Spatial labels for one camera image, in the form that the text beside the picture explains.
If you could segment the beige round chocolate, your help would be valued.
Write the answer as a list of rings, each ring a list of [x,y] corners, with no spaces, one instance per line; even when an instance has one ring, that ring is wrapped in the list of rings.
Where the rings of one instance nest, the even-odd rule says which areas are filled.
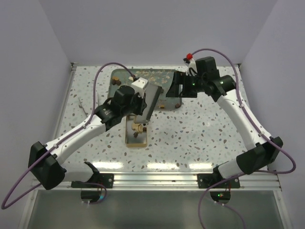
[[[139,125],[138,124],[132,124],[132,129],[133,130],[137,130],[139,128]]]

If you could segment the white heart chocolate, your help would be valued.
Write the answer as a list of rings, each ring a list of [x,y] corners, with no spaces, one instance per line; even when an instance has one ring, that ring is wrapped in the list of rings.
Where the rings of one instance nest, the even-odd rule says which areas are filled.
[[[142,125],[137,126],[137,127],[135,128],[135,131],[136,131],[137,133],[142,133],[142,132],[143,132],[143,126],[142,126]]]

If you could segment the gold tin box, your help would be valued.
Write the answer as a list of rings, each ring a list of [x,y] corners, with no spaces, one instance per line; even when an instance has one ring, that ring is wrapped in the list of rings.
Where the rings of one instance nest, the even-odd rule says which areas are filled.
[[[137,123],[135,115],[128,115],[125,122],[125,145],[128,148],[145,148],[148,146],[146,123]]]

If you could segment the metal tongs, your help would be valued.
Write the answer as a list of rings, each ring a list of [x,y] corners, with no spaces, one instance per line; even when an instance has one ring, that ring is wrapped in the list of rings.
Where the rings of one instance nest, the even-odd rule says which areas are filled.
[[[88,117],[88,113],[85,111],[84,106],[83,106],[83,104],[82,104],[82,101],[81,101],[81,98],[80,98],[80,97],[78,97],[78,102],[79,102],[79,108],[81,108],[81,110],[83,111],[84,115],[85,115],[86,117]]]

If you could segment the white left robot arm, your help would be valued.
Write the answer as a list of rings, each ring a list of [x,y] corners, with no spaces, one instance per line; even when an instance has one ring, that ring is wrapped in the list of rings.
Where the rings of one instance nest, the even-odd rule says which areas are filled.
[[[91,139],[105,133],[119,124],[123,117],[134,113],[141,115],[147,107],[146,85],[132,83],[121,86],[112,98],[98,106],[91,116],[81,124],[58,138],[43,145],[37,142],[31,146],[29,169],[46,190],[63,181],[83,182],[94,187],[99,181],[99,171],[90,162],[82,168],[62,167],[65,160]]]

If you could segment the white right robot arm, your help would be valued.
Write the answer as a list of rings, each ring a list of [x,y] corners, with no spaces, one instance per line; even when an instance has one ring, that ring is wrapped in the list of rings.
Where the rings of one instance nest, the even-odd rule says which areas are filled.
[[[229,178],[249,175],[272,163],[278,155],[278,148],[283,146],[282,139],[273,138],[260,126],[241,98],[235,80],[229,75],[220,76],[213,57],[196,60],[188,54],[183,61],[188,69],[174,72],[166,97],[196,98],[201,92],[212,97],[233,122],[247,150],[213,169],[214,185],[224,187]]]

